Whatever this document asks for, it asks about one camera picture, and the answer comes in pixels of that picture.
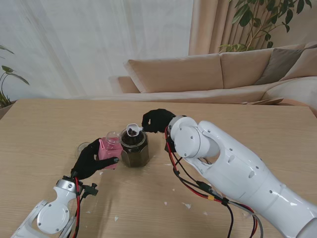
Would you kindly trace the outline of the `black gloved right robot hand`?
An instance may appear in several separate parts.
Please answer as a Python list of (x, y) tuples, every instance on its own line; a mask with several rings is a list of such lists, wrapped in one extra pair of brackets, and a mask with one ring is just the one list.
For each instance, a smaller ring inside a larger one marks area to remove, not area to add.
[(142, 128), (145, 132), (164, 133), (175, 114), (166, 109), (151, 110), (143, 115)]

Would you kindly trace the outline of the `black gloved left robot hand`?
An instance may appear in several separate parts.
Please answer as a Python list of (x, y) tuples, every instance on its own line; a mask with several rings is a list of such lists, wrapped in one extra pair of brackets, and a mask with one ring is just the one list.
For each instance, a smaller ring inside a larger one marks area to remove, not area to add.
[(71, 178), (87, 179), (96, 171), (116, 165), (119, 162), (118, 157), (111, 157), (101, 161), (96, 160), (95, 155), (98, 155), (99, 147), (99, 139), (96, 139), (81, 151), (77, 162), (71, 170)]

